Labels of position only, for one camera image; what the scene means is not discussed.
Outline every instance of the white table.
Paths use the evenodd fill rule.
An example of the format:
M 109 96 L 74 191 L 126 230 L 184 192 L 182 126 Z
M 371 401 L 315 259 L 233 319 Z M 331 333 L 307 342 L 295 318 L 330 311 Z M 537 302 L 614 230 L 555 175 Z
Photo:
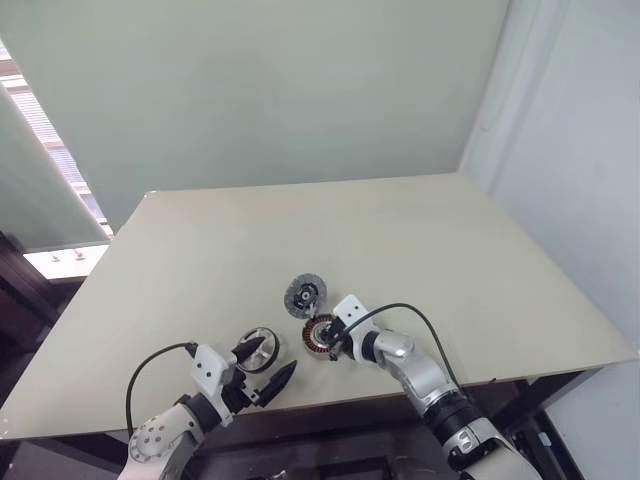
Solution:
M 430 317 L 464 384 L 539 377 L 637 357 L 534 242 L 457 175 L 148 194 L 57 322 L 0 411 L 3 436 L 125 427 L 124 395 L 142 358 L 170 343 L 235 345 L 268 326 L 298 359 L 271 409 L 399 392 L 375 368 L 321 361 L 283 307 L 298 274 L 327 282 L 327 310 L 356 294 Z M 412 314 L 380 323 L 415 335 Z M 192 392 L 172 352 L 140 376 L 141 422 Z

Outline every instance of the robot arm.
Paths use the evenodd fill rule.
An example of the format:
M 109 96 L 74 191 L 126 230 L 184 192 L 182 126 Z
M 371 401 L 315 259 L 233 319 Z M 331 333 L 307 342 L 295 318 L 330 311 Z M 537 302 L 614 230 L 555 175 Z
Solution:
M 368 312 L 353 295 L 333 310 L 345 327 Z M 412 337 L 380 330 L 371 318 L 349 333 L 358 363 L 375 363 L 402 385 L 425 425 L 434 433 L 451 468 L 476 480 L 541 480 L 538 472 L 447 378 Z
M 250 405 L 264 407 L 285 387 L 296 368 L 293 361 L 278 370 L 264 388 L 255 387 L 236 368 L 260 346 L 252 338 L 233 351 L 199 345 L 191 376 L 198 393 L 183 396 L 173 407 L 138 427 L 129 441 L 128 459 L 119 480 L 179 480 L 182 470 L 218 425 Z

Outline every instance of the table surface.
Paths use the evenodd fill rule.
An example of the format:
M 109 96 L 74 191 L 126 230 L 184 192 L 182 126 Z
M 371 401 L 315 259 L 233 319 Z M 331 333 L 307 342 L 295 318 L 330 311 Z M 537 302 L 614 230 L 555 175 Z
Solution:
M 500 208 L 464 177 L 152 192 L 114 239 L 0 410 L 4 438 L 125 427 L 127 382 L 165 345 L 228 348 L 250 328 L 284 340 L 297 371 L 271 409 L 400 391 L 375 367 L 319 360 L 283 294 L 319 274 L 326 310 L 356 294 L 408 302 L 433 322 L 459 380 L 478 384 L 583 370 L 637 353 Z M 405 311 L 382 326 L 427 328 Z M 136 423 L 192 393 L 190 358 L 154 360 L 133 395 Z

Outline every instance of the black cable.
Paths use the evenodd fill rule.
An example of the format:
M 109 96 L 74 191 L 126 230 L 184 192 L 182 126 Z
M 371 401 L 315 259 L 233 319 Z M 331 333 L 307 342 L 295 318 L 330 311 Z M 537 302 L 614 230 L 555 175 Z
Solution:
M 129 432 L 129 438 L 133 435 L 133 420 L 131 418 L 131 392 L 133 391 L 133 384 L 136 382 L 136 378 L 140 374 L 140 371 L 144 368 L 144 366 L 149 363 L 151 360 L 156 358 L 163 353 L 166 353 L 170 350 L 175 350 L 176 348 L 185 348 L 189 355 L 193 357 L 195 355 L 195 350 L 198 348 L 198 344 L 194 342 L 183 342 L 183 343 L 174 343 L 173 345 L 169 345 L 168 347 L 161 348 L 155 353 L 152 353 L 147 358 L 145 358 L 136 371 L 133 372 L 131 376 L 131 380 L 129 380 L 129 385 L 127 386 L 127 398 L 125 400 L 125 415 L 127 416 L 127 431 Z
M 436 342 L 436 346 L 438 347 L 438 351 L 440 352 L 440 356 L 442 357 L 442 361 L 444 362 L 444 366 L 447 369 L 447 373 L 449 374 L 449 378 L 451 378 L 451 381 L 453 381 L 453 383 L 455 383 L 456 386 L 460 390 L 462 390 L 462 387 L 458 383 L 458 379 L 456 378 L 455 374 L 453 373 L 453 368 L 451 368 L 451 364 L 449 363 L 449 359 L 447 358 L 447 355 L 444 353 L 444 348 L 442 348 L 442 344 L 440 343 L 440 339 L 438 338 L 438 334 L 436 333 L 436 330 L 433 328 L 433 325 L 431 325 L 431 322 L 429 321 L 429 319 L 426 317 L 426 315 L 424 313 L 422 313 L 420 310 L 418 310 L 413 305 L 409 305 L 408 303 L 390 303 L 388 305 L 383 305 L 382 307 L 378 307 L 375 310 L 370 311 L 369 313 L 367 313 L 363 317 L 360 317 L 358 320 L 353 322 L 347 328 L 345 328 L 340 333 L 340 335 L 338 335 L 333 341 L 331 341 L 329 343 L 329 348 L 332 348 L 335 344 L 337 344 L 338 342 L 344 340 L 346 338 L 346 336 L 349 335 L 349 333 L 351 333 L 351 331 L 353 331 L 354 328 L 358 327 L 362 322 L 370 319 L 371 317 L 373 317 L 374 315 L 377 315 L 380 312 L 384 312 L 385 310 L 389 310 L 391 308 L 408 308 L 409 310 L 411 310 L 413 313 L 418 315 L 424 321 L 424 323 L 429 328 L 429 331 L 431 332 L 431 335 L 433 336 L 433 339 Z

